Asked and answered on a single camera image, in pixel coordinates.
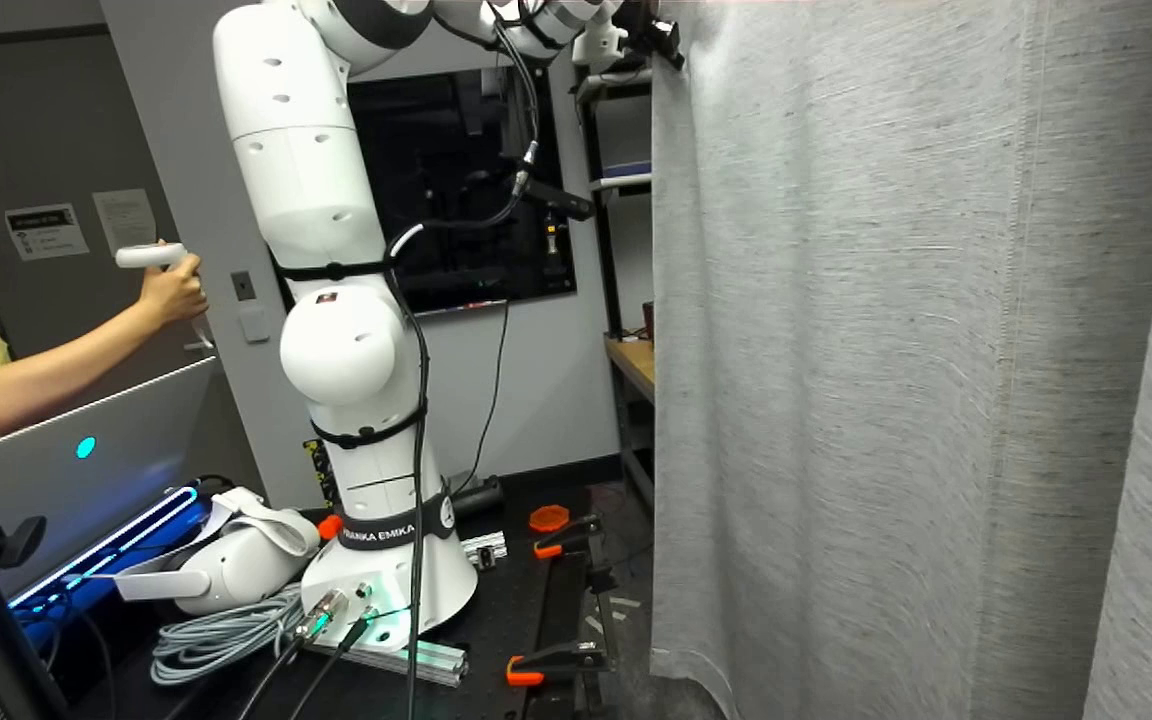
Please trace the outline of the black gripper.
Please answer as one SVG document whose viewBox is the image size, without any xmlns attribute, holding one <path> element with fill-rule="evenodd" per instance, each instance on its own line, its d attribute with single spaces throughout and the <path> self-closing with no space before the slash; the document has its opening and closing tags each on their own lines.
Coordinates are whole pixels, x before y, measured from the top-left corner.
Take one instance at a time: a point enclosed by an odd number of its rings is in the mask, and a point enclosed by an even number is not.
<svg viewBox="0 0 1152 720">
<path fill-rule="evenodd" d="M 624 31 L 627 52 L 660 55 L 673 67 L 683 64 L 681 25 L 660 17 L 660 0 L 619 0 L 613 25 Z"/>
</svg>

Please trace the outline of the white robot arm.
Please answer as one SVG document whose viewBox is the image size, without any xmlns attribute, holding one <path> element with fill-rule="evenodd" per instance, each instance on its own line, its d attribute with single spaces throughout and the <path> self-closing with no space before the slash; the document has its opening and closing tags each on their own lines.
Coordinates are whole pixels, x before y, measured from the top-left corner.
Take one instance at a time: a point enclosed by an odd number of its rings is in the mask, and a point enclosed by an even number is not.
<svg viewBox="0 0 1152 720">
<path fill-rule="evenodd" d="M 426 343 L 398 293 L 409 241 L 381 226 L 350 85 L 442 21 L 442 0 L 245 0 L 213 67 L 259 246 L 292 307 L 278 370 L 324 450 L 344 532 L 301 600 L 425 637 L 477 598 L 426 450 Z"/>
</svg>

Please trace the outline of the person's forearm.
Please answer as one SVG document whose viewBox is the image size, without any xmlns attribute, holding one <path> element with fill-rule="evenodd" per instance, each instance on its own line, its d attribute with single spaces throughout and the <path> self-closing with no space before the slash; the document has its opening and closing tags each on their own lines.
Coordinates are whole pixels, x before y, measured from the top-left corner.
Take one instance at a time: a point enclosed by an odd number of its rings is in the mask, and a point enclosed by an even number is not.
<svg viewBox="0 0 1152 720">
<path fill-rule="evenodd" d="M 92 388 L 161 333 L 161 313 L 130 306 L 100 330 L 46 351 L 0 364 L 0 437 Z"/>
</svg>

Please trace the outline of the person's hand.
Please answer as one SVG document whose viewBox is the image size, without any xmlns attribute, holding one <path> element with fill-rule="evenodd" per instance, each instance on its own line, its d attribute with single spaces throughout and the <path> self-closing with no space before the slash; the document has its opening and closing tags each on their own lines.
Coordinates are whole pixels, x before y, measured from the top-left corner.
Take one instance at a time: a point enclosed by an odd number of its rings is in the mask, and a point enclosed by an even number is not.
<svg viewBox="0 0 1152 720">
<path fill-rule="evenodd" d="M 201 259 L 183 257 L 168 270 L 148 270 L 139 279 L 139 299 L 137 313 L 152 330 L 168 330 L 177 319 L 192 319 L 208 307 L 204 279 L 201 279 Z"/>
</svg>

